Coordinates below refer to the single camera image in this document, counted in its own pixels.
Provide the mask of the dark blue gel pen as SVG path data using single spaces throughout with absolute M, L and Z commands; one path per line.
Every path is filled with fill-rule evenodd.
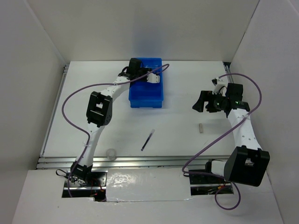
M 145 143 L 143 144 L 142 148 L 141 148 L 141 151 L 143 151 L 146 147 L 146 145 L 148 144 L 149 140 L 151 139 L 152 135 L 154 134 L 155 132 L 155 129 L 152 129 L 149 136 L 147 137 Z

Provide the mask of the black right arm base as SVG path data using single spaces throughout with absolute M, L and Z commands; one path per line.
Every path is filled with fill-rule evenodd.
M 185 173 L 183 173 L 183 175 L 189 178 L 192 196 L 214 195 L 216 191 L 221 189 L 223 186 L 224 189 L 220 191 L 220 194 L 233 194 L 233 187 L 231 186 L 231 183 L 225 182 L 219 177 Z

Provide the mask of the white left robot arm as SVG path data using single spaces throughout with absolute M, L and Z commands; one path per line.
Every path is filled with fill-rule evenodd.
M 87 141 L 83 152 L 71 166 L 71 178 L 81 186 L 87 186 L 92 182 L 91 172 L 95 149 L 102 131 L 112 119 L 113 102 L 129 89 L 133 81 L 144 78 L 152 71 L 152 68 L 144 67 L 140 59 L 132 58 L 112 84 L 100 92 L 91 93 L 86 110 Z

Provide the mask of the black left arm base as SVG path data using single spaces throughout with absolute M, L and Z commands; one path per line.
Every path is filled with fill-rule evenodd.
M 92 172 L 85 181 L 73 175 L 68 182 L 69 174 L 69 172 L 62 169 L 56 170 L 56 175 L 64 178 L 62 198 L 90 197 L 96 202 L 105 202 L 107 200 L 107 172 Z

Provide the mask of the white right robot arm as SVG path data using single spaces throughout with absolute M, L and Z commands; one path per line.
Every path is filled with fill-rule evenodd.
M 227 182 L 236 182 L 258 187 L 270 161 L 270 154 L 263 151 L 256 140 L 249 104 L 242 99 L 241 84 L 226 84 L 221 79 L 213 79 L 214 90 L 201 91 L 198 101 L 192 107 L 198 112 L 207 110 L 225 112 L 232 127 L 235 149 L 227 161 L 212 160 L 204 171 L 209 183 L 216 182 L 220 176 Z

